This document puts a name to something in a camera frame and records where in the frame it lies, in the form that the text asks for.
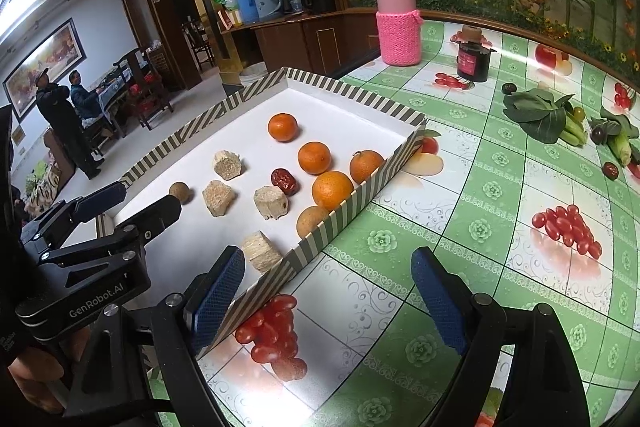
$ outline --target black jacket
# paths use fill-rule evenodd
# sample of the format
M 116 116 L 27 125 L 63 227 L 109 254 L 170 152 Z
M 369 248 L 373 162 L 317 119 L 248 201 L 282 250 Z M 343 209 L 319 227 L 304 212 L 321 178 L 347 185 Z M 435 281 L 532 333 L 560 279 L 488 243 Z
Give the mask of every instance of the black jacket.
M 96 118 L 102 114 L 100 102 L 98 102 L 98 93 L 87 91 L 81 84 L 71 86 L 71 102 L 74 103 L 80 118 L 83 120 Z
M 80 117 L 68 98 L 69 88 L 53 83 L 36 92 L 38 110 L 58 135 L 82 130 Z

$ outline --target orange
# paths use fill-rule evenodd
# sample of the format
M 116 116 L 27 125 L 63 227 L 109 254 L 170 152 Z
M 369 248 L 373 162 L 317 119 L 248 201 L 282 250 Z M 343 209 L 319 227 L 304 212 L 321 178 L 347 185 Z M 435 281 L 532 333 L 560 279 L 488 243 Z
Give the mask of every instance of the orange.
M 273 139 L 288 142 L 298 133 L 298 122 L 290 114 L 281 112 L 271 117 L 267 129 Z
M 357 184 L 366 180 L 384 163 L 385 159 L 375 151 L 356 151 L 349 163 L 349 174 Z
M 311 196 L 316 205 L 326 208 L 329 212 L 338 208 L 352 192 L 353 183 L 340 171 L 320 174 L 311 187 Z
M 298 151 L 298 163 L 307 174 L 321 174 L 331 165 L 331 151 L 324 143 L 305 143 Z

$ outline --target framed painting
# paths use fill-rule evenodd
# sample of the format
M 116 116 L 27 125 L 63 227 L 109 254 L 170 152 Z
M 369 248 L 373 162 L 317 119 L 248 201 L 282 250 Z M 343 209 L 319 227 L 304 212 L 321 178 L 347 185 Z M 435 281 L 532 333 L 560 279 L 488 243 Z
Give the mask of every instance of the framed painting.
M 86 58 L 73 19 L 62 23 L 16 66 L 4 81 L 4 91 L 18 121 L 36 100 L 36 76 L 49 68 L 49 80 L 60 79 Z

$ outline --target screw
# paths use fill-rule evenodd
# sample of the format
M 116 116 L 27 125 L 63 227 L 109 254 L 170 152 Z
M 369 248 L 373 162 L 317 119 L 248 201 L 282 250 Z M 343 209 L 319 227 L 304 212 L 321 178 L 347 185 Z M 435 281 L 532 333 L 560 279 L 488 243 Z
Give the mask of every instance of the screw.
M 492 299 L 491 295 L 487 295 L 486 293 L 476 293 L 474 295 L 474 301 L 476 301 L 481 306 L 488 306 L 494 300 Z
M 169 306 L 169 308 L 173 308 L 182 302 L 182 295 L 179 293 L 172 293 L 171 295 L 167 295 L 166 299 L 164 299 L 164 303 Z
M 113 315 L 118 313 L 118 305 L 117 304 L 109 304 L 108 306 L 105 306 L 105 308 L 102 311 L 102 313 L 107 315 L 107 317 L 113 317 Z
M 544 302 L 540 302 L 536 308 L 538 308 L 538 311 L 545 316 L 553 315 L 554 313 L 553 308 Z

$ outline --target fluorescent light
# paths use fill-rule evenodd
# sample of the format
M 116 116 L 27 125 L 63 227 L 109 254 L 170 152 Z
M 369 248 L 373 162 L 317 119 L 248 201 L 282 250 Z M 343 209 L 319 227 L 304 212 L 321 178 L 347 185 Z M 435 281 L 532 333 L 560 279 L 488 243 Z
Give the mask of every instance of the fluorescent light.
M 37 0 L 10 0 L 0 12 L 0 36 Z

